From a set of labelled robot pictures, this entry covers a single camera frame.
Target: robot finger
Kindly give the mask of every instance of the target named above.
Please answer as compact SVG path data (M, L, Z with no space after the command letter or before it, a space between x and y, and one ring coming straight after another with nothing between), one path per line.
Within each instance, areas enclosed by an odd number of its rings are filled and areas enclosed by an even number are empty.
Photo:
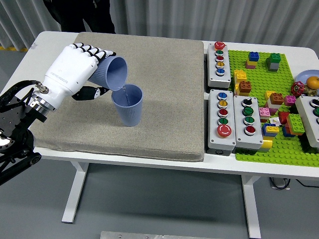
M116 55L116 53L113 51L102 50L99 53L95 54L94 56L99 62L101 62L104 58L106 58L108 56L115 56L115 55Z
M79 42L79 43L73 43L69 46L71 46L73 49L76 49L76 48L84 46L84 44L82 42Z
M81 52L86 52L88 50L91 50L93 47L91 45L85 45L85 46L81 46L79 48L77 48L79 51Z
M87 54L88 56L93 56L93 55L95 55L95 54L97 54L97 53L99 53L99 52L100 52L99 48L94 47L94 48L92 48L91 50L88 50L88 51L86 52L86 54Z

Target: brown lego brick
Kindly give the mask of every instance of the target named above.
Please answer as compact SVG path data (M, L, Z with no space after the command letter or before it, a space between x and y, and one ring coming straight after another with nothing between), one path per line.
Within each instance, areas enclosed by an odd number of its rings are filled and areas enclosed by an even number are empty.
M249 93L249 92L251 92L250 81L241 81L241 82L239 82L239 92L241 92L241 93Z
M284 97L281 93L272 93L269 98L273 105L281 105L284 102Z

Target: black pants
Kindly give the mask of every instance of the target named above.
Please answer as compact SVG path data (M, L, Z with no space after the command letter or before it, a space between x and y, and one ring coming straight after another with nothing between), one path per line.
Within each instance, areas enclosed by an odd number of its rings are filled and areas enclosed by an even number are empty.
M43 0L62 31L86 31L83 19L93 32L115 33L110 15L110 0Z

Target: toy fruit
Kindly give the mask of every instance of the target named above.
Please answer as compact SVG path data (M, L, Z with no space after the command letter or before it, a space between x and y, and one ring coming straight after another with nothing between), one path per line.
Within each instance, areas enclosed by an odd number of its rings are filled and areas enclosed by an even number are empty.
M308 86L310 89L313 89L313 90L319 89L319 77L317 77L317 76L310 76L310 77L307 79L306 84L307 84L307 86Z

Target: table leg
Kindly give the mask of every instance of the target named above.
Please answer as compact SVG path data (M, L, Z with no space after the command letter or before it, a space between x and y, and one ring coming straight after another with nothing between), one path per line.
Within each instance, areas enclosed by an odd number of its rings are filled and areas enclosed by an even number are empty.
M259 178L260 177L257 176L241 176L245 199L248 234L249 238L251 239L261 238L253 185L254 182L256 182Z
M63 223L73 223L75 213L76 213L76 208L80 200L86 172L89 167L89 163L72 162L72 161L71 163L76 168L76 174L74 177L69 199L63 214L63 218L62 218Z

